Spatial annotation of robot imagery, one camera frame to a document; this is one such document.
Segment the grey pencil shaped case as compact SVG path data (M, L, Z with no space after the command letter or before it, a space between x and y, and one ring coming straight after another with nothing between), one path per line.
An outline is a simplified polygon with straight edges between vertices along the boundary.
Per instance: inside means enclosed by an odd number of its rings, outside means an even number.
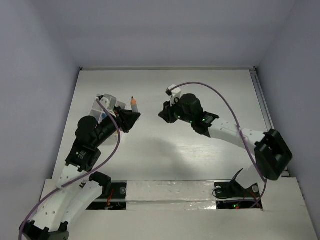
M139 112L137 101L135 100L135 98L133 96L131 97L130 106L131 106L131 110L133 113Z

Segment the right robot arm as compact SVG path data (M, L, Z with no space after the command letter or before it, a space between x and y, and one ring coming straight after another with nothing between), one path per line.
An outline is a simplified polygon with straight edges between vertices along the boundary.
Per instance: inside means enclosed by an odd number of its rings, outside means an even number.
M189 123L199 135L240 147L254 158L250 167L239 170L231 180L230 190L235 196L242 196L258 182L278 180L293 158L279 131L271 128L260 132L227 122L204 111L200 100L191 93L166 101L159 117L168 124L178 120Z

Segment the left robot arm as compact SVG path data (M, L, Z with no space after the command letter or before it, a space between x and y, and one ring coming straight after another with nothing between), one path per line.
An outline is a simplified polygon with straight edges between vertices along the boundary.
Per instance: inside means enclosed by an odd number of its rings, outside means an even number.
M67 240L69 230L88 206L98 197L111 192L111 178L101 172L96 162L99 146L114 133L128 133L141 114L114 107L106 110L106 118L98 122L93 116L82 117L75 131L76 139L65 160L56 188L46 195L27 215L19 228L19 239Z

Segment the white divided organizer tray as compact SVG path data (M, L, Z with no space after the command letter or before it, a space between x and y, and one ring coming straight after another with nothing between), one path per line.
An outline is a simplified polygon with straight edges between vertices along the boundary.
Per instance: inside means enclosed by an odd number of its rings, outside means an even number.
M116 105L115 106L116 107L120 107L122 109L126 108L126 104L124 102L121 102L121 101L118 101L118 100L116 101ZM108 110L108 112L111 115L116 116L115 113L113 112L113 110ZM94 117L99 124L107 117L107 114L101 108L101 106L97 103L96 100L93 101L92 108L90 110L89 115Z

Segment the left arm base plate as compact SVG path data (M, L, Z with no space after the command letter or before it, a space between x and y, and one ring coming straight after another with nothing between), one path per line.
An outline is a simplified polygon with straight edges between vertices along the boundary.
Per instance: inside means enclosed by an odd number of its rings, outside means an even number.
M87 210L126 210L127 209L127 182L113 181L108 193L103 193L100 197L94 200Z

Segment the aluminium rail right side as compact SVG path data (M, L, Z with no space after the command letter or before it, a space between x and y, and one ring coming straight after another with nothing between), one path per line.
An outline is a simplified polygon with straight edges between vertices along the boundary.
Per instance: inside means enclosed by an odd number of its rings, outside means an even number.
M261 83L260 83L260 80L259 80L259 76L258 76L258 71L254 67L253 69L249 70L249 73L250 73L251 80L252 80L252 83L253 83L253 86L254 86L254 90L255 90L255 93L256 93L256 96L257 96L257 99L258 99L258 102L259 102L259 106L260 106L260 109L261 109L261 112L262 112L264 123L265 123L265 126L267 128L267 132L268 132L270 129L275 129L275 127L274 127L274 124L273 124L273 121L272 121L272 118L271 118L271 115L270 115L270 111L268 109L268 105L267 105L267 102L266 102L266 99L265 99L265 96L264 96L264 93L263 93L263 90L262 90L262 86L261 86ZM291 159L292 159L293 155L292 155L288 145L286 144L285 141L283 141L283 143L287 147L287 149L286 149L287 153L286 153L285 156L286 157L291 157ZM283 178L291 178L290 171L288 170L288 164L289 164L290 161L291 160L287 160L286 163L285 163L285 167L283 169L283 172L281 173L281 177L283 177Z

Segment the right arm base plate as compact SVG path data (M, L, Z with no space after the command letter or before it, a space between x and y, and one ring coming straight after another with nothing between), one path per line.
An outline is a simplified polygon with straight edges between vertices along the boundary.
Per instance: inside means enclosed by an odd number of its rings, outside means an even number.
M212 195L218 210L262 209L260 189L257 183L244 189L235 181L214 183Z

